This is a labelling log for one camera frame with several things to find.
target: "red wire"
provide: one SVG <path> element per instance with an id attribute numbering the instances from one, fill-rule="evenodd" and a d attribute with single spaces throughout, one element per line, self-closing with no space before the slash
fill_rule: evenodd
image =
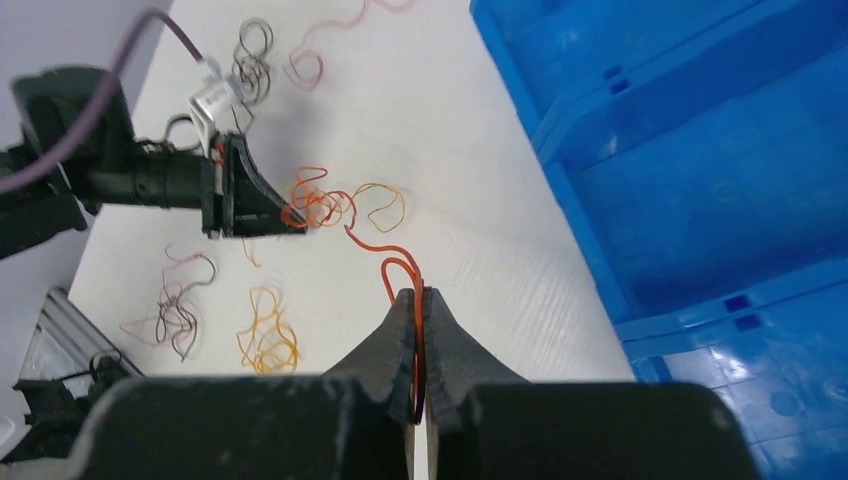
<path id="1" fill-rule="evenodd" d="M 317 170 L 320 172 L 320 175 L 316 175 L 309 179 L 304 180 L 300 176 L 301 170 Z M 383 263 L 380 266 L 380 273 L 383 277 L 383 285 L 386 287 L 386 293 L 389 295 L 389 301 L 392 304 L 395 303 L 395 294 L 392 289 L 391 282 L 389 281 L 388 276 L 388 266 L 389 265 L 398 265 L 404 269 L 404 271 L 409 275 L 409 278 L 412 280 L 412 285 L 415 290 L 413 302 L 414 302 L 414 316 L 415 316 L 415 355 L 414 355 L 414 370 L 412 375 L 412 384 L 414 390 L 414 399 L 415 399 L 415 408 L 414 408 L 414 418 L 416 420 L 421 418 L 421 413 L 424 408 L 424 394 L 425 394 L 425 379 L 426 372 L 424 371 L 424 279 L 421 276 L 421 269 L 418 267 L 418 263 L 412 257 L 412 254 L 409 253 L 408 250 L 399 247 L 397 245 L 369 245 L 362 240 L 359 239 L 354 233 L 353 228 L 356 226 L 356 215 L 358 213 L 356 208 L 356 202 L 354 202 L 353 197 L 343 190 L 332 190 L 329 192 L 321 192 L 319 195 L 314 195 L 312 198 L 309 197 L 309 193 L 304 196 L 296 197 L 295 192 L 299 187 L 305 186 L 307 183 L 313 180 L 317 180 L 320 178 L 324 178 L 327 176 L 327 169 L 323 167 L 301 167 L 298 169 L 296 174 L 297 183 L 295 184 L 295 188 L 291 193 L 291 203 L 283 208 L 281 212 L 281 217 L 283 221 L 289 223 L 289 225 L 293 225 L 292 223 L 287 221 L 287 218 L 291 218 L 291 211 L 293 207 L 297 207 L 300 209 L 305 209 L 307 213 L 307 223 L 309 222 L 310 217 L 310 206 L 315 203 L 321 203 L 322 205 L 326 205 L 323 203 L 323 199 L 330 197 L 332 195 L 337 195 L 341 198 L 346 198 L 350 203 L 350 208 L 353 210 L 353 215 L 350 219 L 350 225 L 345 225 L 345 233 L 347 236 L 353 240 L 359 247 L 369 251 L 369 252 L 392 252 L 400 254 L 404 259 L 397 257 L 389 257 L 383 260 Z M 306 200 L 305 203 L 298 203 L 297 200 Z M 317 227 L 323 226 L 327 220 L 333 215 L 335 211 L 336 204 L 334 204 L 330 208 L 330 212 L 324 217 L 323 220 L 318 222 Z"/>

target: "pink wire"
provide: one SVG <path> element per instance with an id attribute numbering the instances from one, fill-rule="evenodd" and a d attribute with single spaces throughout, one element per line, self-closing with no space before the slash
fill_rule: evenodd
<path id="1" fill-rule="evenodd" d="M 196 260 L 196 259 L 201 257 L 200 252 L 193 253 L 193 254 L 191 254 L 187 257 L 175 257 L 175 256 L 171 255 L 171 252 L 168 251 L 168 249 L 170 249 L 173 246 L 174 246 L 173 243 L 169 243 L 168 245 L 165 246 L 165 256 L 168 257 L 168 260 L 174 262 L 173 265 L 169 265 L 169 266 L 165 267 L 165 270 L 173 270 L 176 267 L 179 267 L 181 265 L 185 265 L 186 263 L 188 263 L 192 260 Z"/>
<path id="2" fill-rule="evenodd" d="M 135 332 L 133 331 L 133 329 L 130 328 L 130 327 L 134 327 L 136 325 L 144 325 L 144 324 L 149 323 L 149 322 L 155 322 L 158 319 L 159 319 L 159 316 L 157 315 L 155 317 L 147 317 L 147 318 L 142 318 L 142 319 L 139 319 L 139 320 L 133 320 L 131 322 L 124 322 L 124 323 L 118 325 L 118 327 L 120 327 L 122 332 L 126 333 L 127 335 L 134 338 L 136 341 L 139 341 L 139 342 L 141 342 L 141 343 L 143 343 L 143 344 L 145 344 L 149 347 L 153 347 L 153 348 L 170 347 L 168 342 L 151 342 L 150 340 L 147 340 L 146 338 L 142 337 L 141 335 L 136 335 Z"/>
<path id="3" fill-rule="evenodd" d="M 385 0 L 363 0 L 362 9 L 360 9 L 359 13 L 351 20 L 323 20 L 312 24 L 312 26 L 309 27 L 303 35 L 303 40 L 301 40 L 300 45 L 293 48 L 289 53 L 289 65 L 283 67 L 283 73 L 289 78 L 289 80 L 291 80 L 292 84 L 301 91 L 311 92 L 312 90 L 315 90 L 315 87 L 318 86 L 318 83 L 321 82 L 321 78 L 324 76 L 324 59 L 321 58 L 321 55 L 319 55 L 315 50 L 312 50 L 311 48 L 306 49 L 306 44 L 313 35 L 325 29 L 351 30 L 355 28 L 362 23 L 362 20 L 365 19 L 365 14 L 368 13 L 368 7 L 372 3 L 382 7 L 389 13 L 397 15 L 409 10 L 416 1 L 417 0 L 407 0 L 400 5 L 391 5 Z M 318 73 L 311 77 L 304 77 L 297 70 L 297 65 L 309 58 L 312 58 L 315 62 L 317 62 Z"/>

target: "yellow wire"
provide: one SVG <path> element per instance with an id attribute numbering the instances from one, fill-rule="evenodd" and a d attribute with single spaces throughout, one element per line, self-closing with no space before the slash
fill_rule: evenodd
<path id="1" fill-rule="evenodd" d="M 294 182 L 291 182 L 288 185 L 286 185 L 286 187 L 283 189 L 283 198 L 289 198 L 291 196 L 291 189 L 292 189 L 292 187 L 294 187 L 294 185 L 296 183 L 297 182 L 294 181 Z M 343 202 L 342 201 L 343 199 L 340 200 L 339 198 L 336 198 L 334 196 L 334 194 L 332 194 L 332 193 L 327 194 L 323 190 L 316 188 L 312 185 L 308 185 L 308 184 L 303 185 L 303 187 L 310 189 L 308 192 L 306 192 L 307 194 L 311 193 L 311 192 L 317 192 L 319 194 L 325 195 L 326 203 L 324 203 L 324 206 L 327 208 L 328 211 L 330 209 L 333 210 L 333 216 L 330 217 L 331 219 L 327 220 L 326 222 L 321 223 L 322 227 L 333 227 L 333 226 L 338 225 L 339 222 L 341 222 L 342 219 L 344 219 L 344 215 L 350 210 L 350 203 L 349 202 L 347 202 L 347 203 Z M 395 188 L 391 185 L 387 185 L 385 183 L 373 183 L 373 182 L 363 183 L 362 185 L 359 186 L 359 188 L 356 189 L 356 191 L 353 192 L 353 195 L 351 195 L 350 197 L 351 197 L 351 199 L 355 200 L 357 196 L 367 192 L 368 190 L 371 190 L 372 188 L 382 188 L 382 189 L 385 189 L 385 190 L 395 194 L 395 196 L 392 198 L 392 200 L 389 203 L 387 203 L 386 205 L 383 205 L 382 207 L 375 208 L 374 210 L 371 210 L 368 213 L 368 221 L 371 222 L 371 225 L 374 225 L 374 228 L 376 228 L 377 231 L 379 231 L 380 233 L 389 233 L 392 230 L 399 227 L 400 224 L 403 223 L 404 219 L 406 218 L 406 198 L 403 196 L 403 194 L 400 192 L 400 190 L 398 190 L 397 188 Z M 400 203 L 401 203 L 400 219 L 398 219 L 397 222 L 395 222 L 394 224 L 392 224 L 392 226 L 390 226 L 388 228 L 381 227 L 380 224 L 374 219 L 374 215 L 376 215 L 377 213 L 380 213 L 384 210 L 388 210 L 389 208 L 392 207 L 392 205 L 397 203 L 398 200 L 400 200 Z"/>
<path id="2" fill-rule="evenodd" d="M 256 261 L 256 253 L 255 252 L 251 252 L 251 253 L 247 252 L 247 241 L 243 238 L 241 239 L 241 247 L 242 247 L 242 250 L 244 250 L 244 258 L 246 258 L 247 261 L 250 262 L 251 265 L 253 265 L 253 268 L 260 268 L 262 266 L 262 264 Z"/>
<path id="3" fill-rule="evenodd" d="M 374 228 L 376 228 L 381 233 L 389 233 L 392 230 L 399 227 L 400 224 L 403 223 L 403 220 L 406 218 L 406 198 L 404 198 L 403 194 L 400 193 L 400 190 L 398 190 L 397 188 L 395 188 L 391 185 L 383 184 L 383 183 L 363 183 L 362 185 L 359 186 L 359 188 L 356 189 L 355 192 L 353 192 L 353 195 L 351 195 L 351 198 L 356 199 L 357 195 L 359 195 L 360 193 L 365 193 L 368 190 L 371 190 L 372 188 L 384 188 L 384 189 L 395 194 L 395 196 L 394 196 L 394 198 L 392 198 L 391 202 L 389 202 L 388 204 L 386 204 L 386 205 L 384 205 L 380 208 L 371 210 L 371 212 L 368 214 L 368 221 L 371 222 L 371 225 L 374 225 Z M 394 205 L 395 202 L 398 201 L 398 199 L 400 199 L 400 204 L 401 204 L 400 219 L 398 219 L 398 221 L 389 228 L 386 228 L 386 229 L 381 228 L 380 225 L 377 223 L 377 221 L 374 220 L 373 215 L 375 213 L 382 212 L 383 210 L 387 210 L 387 209 L 391 208 L 391 206 Z"/>
<path id="4" fill-rule="evenodd" d="M 259 301 L 263 294 L 268 294 L 272 299 L 271 311 L 268 315 L 259 314 Z M 236 333 L 236 342 L 241 350 L 242 366 L 253 367 L 258 374 L 269 374 L 277 372 L 293 372 L 297 368 L 300 352 L 297 350 L 297 335 L 294 329 L 282 322 L 282 309 L 277 294 L 267 287 L 254 287 L 250 289 L 250 306 L 253 309 L 253 323 L 250 327 Z M 267 328 L 257 340 L 260 327 L 269 321 L 273 325 Z M 274 343 L 265 345 L 276 333 L 279 337 Z M 242 343 L 242 336 L 250 335 L 247 347 Z M 278 349 L 288 350 L 288 356 L 279 355 Z"/>

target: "wire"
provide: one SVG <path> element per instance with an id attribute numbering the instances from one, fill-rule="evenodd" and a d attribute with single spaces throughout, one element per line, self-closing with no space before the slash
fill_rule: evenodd
<path id="1" fill-rule="evenodd" d="M 362 185 L 359 186 L 359 188 L 356 189 L 355 192 L 353 192 L 353 195 L 351 195 L 351 198 L 356 200 L 357 196 L 359 196 L 359 195 L 361 195 L 361 194 L 363 194 L 363 193 L 365 193 L 365 192 L 367 192 L 367 191 L 369 191 L 373 188 L 383 188 L 383 189 L 388 190 L 389 192 L 395 194 L 395 196 L 394 196 L 394 198 L 392 198 L 391 202 L 387 203 L 386 205 L 383 205 L 382 207 L 375 208 L 374 210 L 371 210 L 367 215 L 368 221 L 371 222 L 371 225 L 374 225 L 374 228 L 376 228 L 377 231 L 379 231 L 380 233 L 389 233 L 392 230 L 399 227 L 400 224 L 403 223 L 403 220 L 406 218 L 406 198 L 404 198 L 403 194 L 400 193 L 400 190 L 398 190 L 397 188 L 395 188 L 391 185 L 383 184 L 383 183 L 363 183 Z M 380 224 L 377 223 L 376 220 L 374 220 L 374 215 L 376 213 L 382 212 L 384 210 L 388 210 L 398 200 L 400 200 L 400 203 L 401 203 L 400 219 L 398 219 L 397 222 L 392 224 L 391 227 L 382 228 L 380 226 Z"/>
<path id="2" fill-rule="evenodd" d="M 310 39 L 319 31 L 325 29 L 351 30 L 362 23 L 368 13 L 368 7 L 373 3 L 382 7 L 392 14 L 399 14 L 409 10 L 416 0 L 407 0 L 400 5 L 391 5 L 385 0 L 363 0 L 359 13 L 350 20 L 324 20 L 310 26 L 300 44 L 289 52 L 289 64 L 283 67 L 283 73 L 291 80 L 292 84 L 303 92 L 311 92 L 321 82 L 324 76 L 324 59 L 315 50 L 307 47 Z M 317 65 L 317 72 L 312 76 L 304 76 L 298 71 L 298 65 L 306 60 L 312 59 Z"/>
<path id="3" fill-rule="evenodd" d="M 192 123 L 191 117 L 186 114 L 174 115 L 170 119 L 168 119 L 168 123 L 165 124 L 165 135 L 162 137 L 162 140 L 150 140 L 149 138 L 145 138 L 136 143 L 136 145 L 144 148 L 148 151 L 155 152 L 192 152 L 200 148 L 200 141 L 195 143 L 190 147 L 182 147 L 177 148 L 174 146 L 173 142 L 170 141 L 171 131 L 179 125 L 180 123 Z"/>
<path id="4" fill-rule="evenodd" d="M 211 285 L 217 277 L 218 270 L 215 262 L 202 253 L 198 252 L 187 257 L 179 258 L 171 255 L 169 248 L 170 246 L 165 247 L 165 256 L 171 260 L 172 264 L 162 269 L 162 288 L 159 292 L 159 301 L 157 303 L 159 307 L 158 314 L 155 317 L 122 323 L 120 329 L 134 339 L 152 347 L 170 345 L 180 357 L 180 361 L 184 362 L 197 341 L 199 325 L 197 314 L 188 305 L 186 297 L 195 288 Z M 169 282 L 167 280 L 169 273 L 198 260 L 206 262 L 211 268 L 211 274 L 208 279 L 193 281 L 185 286 L 179 282 Z M 130 328 L 141 328 L 149 322 L 155 322 L 153 331 L 154 341 L 152 342 L 142 335 L 134 333 L 133 329 Z"/>
<path id="5" fill-rule="evenodd" d="M 263 294 L 269 295 L 272 301 L 268 315 L 259 314 L 259 304 Z M 247 329 L 236 333 L 236 342 L 242 355 L 242 366 L 250 366 L 253 371 L 262 375 L 294 372 L 300 359 L 297 335 L 291 325 L 282 321 L 282 306 L 277 294 L 267 287 L 254 287 L 250 289 L 249 296 L 253 310 L 253 323 Z M 250 336 L 250 340 L 245 346 L 242 337 L 247 335 Z"/>
<path id="6" fill-rule="evenodd" d="M 250 253 L 247 252 L 247 240 L 242 238 L 241 239 L 241 246 L 242 246 L 242 249 L 244 250 L 244 258 L 246 258 L 247 261 L 250 262 L 251 265 L 253 265 L 253 268 L 261 268 L 262 264 L 256 261 L 255 252 L 254 251 L 251 251 Z"/>
<path id="7" fill-rule="evenodd" d="M 136 19 L 135 24 L 127 33 L 123 44 L 118 49 L 115 60 L 112 63 L 111 71 L 104 72 L 103 78 L 94 88 L 88 103 L 82 112 L 80 112 L 79 117 L 77 117 L 73 125 L 71 125 L 59 141 L 50 147 L 50 150 L 26 168 L 0 177 L 0 194 L 17 190 L 44 177 L 74 153 L 77 146 L 88 137 L 95 125 L 97 125 L 103 112 L 106 111 L 106 108 L 112 102 L 112 96 L 120 86 L 118 76 L 126 69 L 130 54 L 132 54 L 138 45 L 141 34 L 144 33 L 154 19 L 161 20 L 171 29 L 174 35 L 177 36 L 189 51 L 192 58 L 196 61 L 203 59 L 197 47 L 168 14 L 156 9 L 150 9 L 142 13 Z"/>
<path id="8" fill-rule="evenodd" d="M 111 364 L 109 364 L 105 367 L 98 368 L 97 365 L 95 364 L 97 358 L 100 357 L 100 356 L 106 355 L 109 352 L 117 353 L 118 354 L 117 360 L 115 360 L 113 363 L 111 363 Z M 124 360 L 124 354 L 120 350 L 118 350 L 117 348 L 110 348 L 110 349 L 107 349 L 107 350 L 101 350 L 100 352 L 97 352 L 94 355 L 92 355 L 91 358 L 88 360 L 88 370 L 83 370 L 81 372 L 76 372 L 76 373 L 72 373 L 70 375 L 65 375 L 64 377 L 54 378 L 52 381 L 54 381 L 54 382 L 64 382 L 64 381 L 67 381 L 67 380 L 72 380 L 74 378 L 85 377 L 85 376 L 89 376 L 89 375 L 91 376 L 92 380 L 97 381 L 97 377 L 101 373 L 109 371 L 109 370 L 114 370 L 114 369 L 120 367 L 121 362 L 123 360 Z"/>
<path id="9" fill-rule="evenodd" d="M 310 177 L 304 178 L 301 176 L 302 171 L 315 171 L 317 174 L 312 175 Z M 357 207 L 356 201 L 353 195 L 343 191 L 343 190 L 332 190 L 328 192 L 324 192 L 320 189 L 314 188 L 310 185 L 310 182 L 315 180 L 322 179 L 328 175 L 328 171 L 324 167 L 301 167 L 295 173 L 295 186 L 292 188 L 292 192 L 290 194 L 290 203 L 286 207 L 284 207 L 280 215 L 284 221 L 287 218 L 291 218 L 291 208 L 305 209 L 307 212 L 307 223 L 312 219 L 320 218 L 319 215 L 312 215 L 312 208 L 314 205 L 322 205 L 324 207 L 327 204 L 324 202 L 327 198 L 334 198 L 335 203 L 331 203 L 329 207 L 329 212 L 323 216 L 323 220 L 320 221 L 317 226 L 326 226 L 325 222 L 327 222 L 330 218 L 333 217 L 335 211 L 339 211 L 340 215 L 344 215 L 347 211 L 351 210 L 352 215 L 350 218 L 350 223 L 344 226 L 345 233 L 347 233 L 348 237 L 353 240 L 359 247 L 375 253 L 394 253 L 399 254 L 401 258 L 398 257 L 389 257 L 383 260 L 383 263 L 380 266 L 380 273 L 383 278 L 383 285 L 386 287 L 386 292 L 389 296 L 389 301 L 391 303 L 395 302 L 395 293 L 392 289 L 391 282 L 389 281 L 388 276 L 388 267 L 389 265 L 397 265 L 403 268 L 403 270 L 409 275 L 409 278 L 412 280 L 412 285 L 414 288 L 414 317 L 415 317 L 415 355 L 414 355 L 414 370 L 413 370 L 413 420 L 414 422 L 420 423 L 421 417 L 424 408 L 424 395 L 425 395 L 425 363 L 424 363 L 424 279 L 421 276 L 421 269 L 418 267 L 418 263 L 416 263 L 415 259 L 409 253 L 408 250 L 401 248 L 397 245 L 370 245 L 363 242 L 356 234 L 353 233 L 353 229 L 356 226 L 356 216 L 357 216 Z M 364 191 L 369 190 L 368 185 L 382 186 L 382 184 L 364 184 L 362 187 L 357 189 L 357 193 L 362 193 Z M 305 190 L 305 193 L 302 195 L 298 195 L 298 189 Z M 396 192 L 396 194 L 400 194 L 397 189 L 389 189 L 390 191 Z M 337 207 L 337 205 L 342 205 L 338 199 L 346 200 L 347 207 Z M 404 212 L 406 209 L 406 202 L 403 201 Z"/>
<path id="10" fill-rule="evenodd" d="M 303 172 L 317 173 L 304 177 L 302 176 Z M 312 185 L 312 183 L 316 180 L 326 177 L 327 173 L 327 169 L 324 167 L 305 166 L 297 169 L 295 172 L 295 181 L 283 189 L 283 197 L 288 196 L 290 199 L 288 205 L 280 211 L 280 218 L 285 223 L 294 227 L 309 227 L 316 229 L 321 227 L 332 227 L 338 225 L 342 221 L 344 214 L 350 211 L 350 203 L 345 205 L 344 202 L 340 201 L 340 199 L 344 199 L 344 197 L 338 193 L 325 192 Z M 371 210 L 367 215 L 368 221 L 374 225 L 374 228 L 376 228 L 377 231 L 381 233 L 389 233 L 400 226 L 406 218 L 406 198 L 404 198 L 403 193 L 401 193 L 400 190 L 383 183 L 363 183 L 356 189 L 356 191 L 354 191 L 353 195 L 350 195 L 348 198 L 355 201 L 356 197 L 374 188 L 382 188 L 394 194 L 394 197 L 390 202 L 382 207 Z M 390 227 L 381 227 L 374 218 L 374 215 L 391 208 L 398 200 L 400 200 L 401 203 L 400 219 L 398 219 L 398 221 Z M 303 216 L 306 219 L 304 222 L 297 222 L 294 220 L 292 216 L 292 211 L 294 209 L 298 209 L 303 212 Z"/>
<path id="11" fill-rule="evenodd" d="M 248 36 L 254 31 L 262 34 L 262 46 L 259 49 L 251 49 L 247 46 Z M 231 70 L 233 75 L 239 79 L 245 97 L 241 105 L 250 119 L 242 128 L 239 123 L 235 107 L 231 108 L 236 129 L 242 135 L 247 135 L 256 117 L 251 107 L 259 105 L 271 91 L 271 66 L 265 60 L 274 46 L 274 29 L 261 18 L 249 18 L 242 22 L 239 27 L 239 40 L 233 49 L 233 64 Z"/>

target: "black wire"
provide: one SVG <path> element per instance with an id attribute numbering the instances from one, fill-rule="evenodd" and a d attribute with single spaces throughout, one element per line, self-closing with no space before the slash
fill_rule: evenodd
<path id="1" fill-rule="evenodd" d="M 111 363 L 111 364 L 109 364 L 109 365 L 107 365 L 103 368 L 97 368 L 95 363 L 96 363 L 98 357 L 102 357 L 109 352 L 117 353 L 118 358 L 113 359 L 113 360 L 115 360 L 114 363 Z M 121 352 L 117 348 L 110 348 L 110 349 L 107 349 L 107 350 L 102 350 L 102 351 L 97 352 L 94 355 L 92 355 L 91 358 L 88 360 L 88 370 L 84 370 L 82 372 L 72 373 L 70 375 L 65 375 L 64 377 L 54 378 L 53 381 L 54 382 L 64 382 L 66 380 L 72 380 L 74 378 L 79 378 L 79 377 L 85 377 L 87 375 L 91 375 L 92 380 L 97 381 L 97 378 L 101 373 L 108 371 L 108 370 L 114 370 L 115 368 L 120 367 L 121 362 L 123 360 L 124 360 L 124 354 L 123 354 L 123 352 Z"/>
<path id="2" fill-rule="evenodd" d="M 173 117 L 168 119 L 168 123 L 165 124 L 165 135 L 162 137 L 162 140 L 151 140 L 149 138 L 144 138 L 139 140 L 136 145 L 144 148 L 145 150 L 160 152 L 160 153 L 188 153 L 193 152 L 200 148 L 200 142 L 198 141 L 194 145 L 190 147 L 177 148 L 174 146 L 173 142 L 170 141 L 171 132 L 174 130 L 174 127 L 179 125 L 180 123 L 193 123 L 191 117 L 186 114 L 174 115 Z"/>
<path id="3" fill-rule="evenodd" d="M 159 317 L 156 319 L 156 327 L 154 330 L 156 343 L 162 343 L 168 337 L 171 338 L 171 348 L 177 355 L 180 356 L 180 361 L 185 361 L 189 352 L 191 352 L 192 347 L 194 347 L 194 344 L 197 341 L 198 325 L 197 316 L 185 308 L 183 305 L 183 298 L 194 288 L 211 285 L 212 282 L 215 281 L 215 277 L 218 276 L 218 269 L 215 267 L 215 262 L 203 254 L 199 254 L 198 257 L 208 263 L 209 267 L 212 268 L 212 274 L 209 276 L 209 279 L 189 283 L 185 286 L 185 288 L 181 288 L 176 295 L 170 295 L 166 292 L 167 300 L 159 302 Z M 169 311 L 176 312 L 176 321 L 168 318 Z M 177 328 L 177 331 L 170 333 L 168 328 L 169 326 Z M 188 346 L 186 346 L 185 349 L 180 349 L 177 345 L 177 340 L 184 332 L 188 332 L 189 335 L 191 335 L 191 341 L 189 341 Z"/>
<path id="4" fill-rule="evenodd" d="M 255 120 L 256 117 L 253 115 L 253 111 L 250 109 L 250 107 L 242 104 L 242 108 L 245 112 L 247 112 L 247 115 L 250 117 L 250 119 L 247 121 L 247 125 L 244 128 L 239 125 L 238 114 L 236 114 L 235 107 L 230 108 L 230 110 L 233 112 L 233 121 L 236 122 L 236 129 L 238 130 L 238 132 L 242 135 L 247 135 L 247 132 L 250 130 L 250 127 L 253 126 L 253 120 Z"/>

